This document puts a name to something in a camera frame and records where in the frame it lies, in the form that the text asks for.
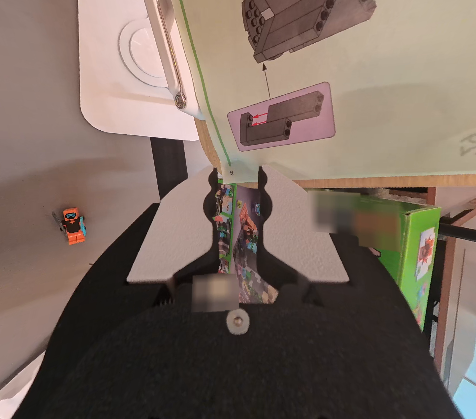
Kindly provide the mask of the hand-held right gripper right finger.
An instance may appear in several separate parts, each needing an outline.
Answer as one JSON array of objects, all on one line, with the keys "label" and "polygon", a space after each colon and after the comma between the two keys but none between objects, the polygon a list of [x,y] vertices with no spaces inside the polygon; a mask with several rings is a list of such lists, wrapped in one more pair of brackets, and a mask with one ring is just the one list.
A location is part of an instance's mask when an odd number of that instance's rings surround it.
[{"label": "hand-held right gripper right finger", "polygon": [[271,199],[271,214],[263,225],[264,248],[310,281],[347,283],[348,274],[327,232],[311,219],[307,192],[271,166],[262,167]]}]

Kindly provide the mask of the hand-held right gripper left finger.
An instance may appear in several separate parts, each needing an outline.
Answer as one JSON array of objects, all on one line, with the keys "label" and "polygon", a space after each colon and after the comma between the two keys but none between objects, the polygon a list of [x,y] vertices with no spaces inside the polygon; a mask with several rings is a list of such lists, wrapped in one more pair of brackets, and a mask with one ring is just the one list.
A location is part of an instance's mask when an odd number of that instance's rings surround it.
[{"label": "hand-held right gripper left finger", "polygon": [[212,166],[173,188],[160,202],[128,274],[128,283],[170,280],[212,247],[213,228],[204,212]]}]

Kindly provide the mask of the instruction booklet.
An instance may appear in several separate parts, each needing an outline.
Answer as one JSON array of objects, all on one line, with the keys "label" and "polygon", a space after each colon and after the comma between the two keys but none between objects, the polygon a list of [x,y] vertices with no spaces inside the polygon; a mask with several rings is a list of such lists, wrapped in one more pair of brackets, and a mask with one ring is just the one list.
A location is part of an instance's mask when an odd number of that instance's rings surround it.
[{"label": "instruction booklet", "polygon": [[223,178],[475,174],[475,0],[172,0]]}]

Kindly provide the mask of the white book stand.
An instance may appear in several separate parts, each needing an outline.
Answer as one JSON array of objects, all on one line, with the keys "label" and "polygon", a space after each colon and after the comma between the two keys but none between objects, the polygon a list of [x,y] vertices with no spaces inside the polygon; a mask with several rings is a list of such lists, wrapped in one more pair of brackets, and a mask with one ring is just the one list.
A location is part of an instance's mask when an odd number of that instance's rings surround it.
[{"label": "white book stand", "polygon": [[203,138],[193,116],[208,131],[207,122],[172,0],[79,0],[79,36],[80,106],[93,127]]}]

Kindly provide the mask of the background wooden desk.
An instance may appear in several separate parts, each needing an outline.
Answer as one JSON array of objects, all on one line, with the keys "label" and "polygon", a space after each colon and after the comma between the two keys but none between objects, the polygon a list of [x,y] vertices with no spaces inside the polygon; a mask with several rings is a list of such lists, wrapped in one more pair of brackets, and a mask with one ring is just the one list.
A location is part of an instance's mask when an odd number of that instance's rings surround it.
[{"label": "background wooden desk", "polygon": [[[440,187],[436,188],[435,204],[443,215],[457,217],[450,224],[475,229],[475,196],[475,187]],[[451,395],[473,361],[475,335],[475,242],[447,237],[434,358]]]}]

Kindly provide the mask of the grey desk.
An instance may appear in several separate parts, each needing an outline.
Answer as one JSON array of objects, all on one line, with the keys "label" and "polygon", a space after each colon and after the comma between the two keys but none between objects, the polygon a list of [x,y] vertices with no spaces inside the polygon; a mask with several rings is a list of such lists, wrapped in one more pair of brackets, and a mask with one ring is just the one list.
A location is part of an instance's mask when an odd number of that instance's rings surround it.
[{"label": "grey desk", "polygon": [[[77,0],[1,0],[1,380],[51,336],[18,418],[158,418],[139,391],[139,335],[158,285],[126,270],[157,207],[151,142],[95,129],[80,111]],[[77,207],[85,242],[61,219]]]}]

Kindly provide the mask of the orange toy minifigure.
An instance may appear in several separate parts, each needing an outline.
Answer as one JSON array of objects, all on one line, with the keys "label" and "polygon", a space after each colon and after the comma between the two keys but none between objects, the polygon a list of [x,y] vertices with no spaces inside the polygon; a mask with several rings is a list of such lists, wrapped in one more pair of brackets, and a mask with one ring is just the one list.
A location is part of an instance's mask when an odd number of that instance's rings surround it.
[{"label": "orange toy minifigure", "polygon": [[67,208],[60,219],[55,212],[51,213],[59,230],[66,236],[69,245],[79,244],[86,240],[85,218],[80,215],[77,207]]}]

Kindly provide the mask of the green toy set box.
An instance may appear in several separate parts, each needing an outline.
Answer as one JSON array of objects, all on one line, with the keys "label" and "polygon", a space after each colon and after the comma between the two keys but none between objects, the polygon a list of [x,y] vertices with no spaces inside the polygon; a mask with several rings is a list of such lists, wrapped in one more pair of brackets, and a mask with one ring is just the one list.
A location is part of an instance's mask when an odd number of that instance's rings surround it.
[{"label": "green toy set box", "polygon": [[[264,217],[260,192],[218,179],[215,222],[218,231],[219,273],[236,273],[240,303],[273,303],[277,289],[257,270],[257,248]],[[322,201],[326,220],[338,216],[341,230],[363,235],[369,248],[390,273],[420,327],[424,326],[441,209],[417,197],[398,196],[389,189],[372,194],[312,190]]]}]

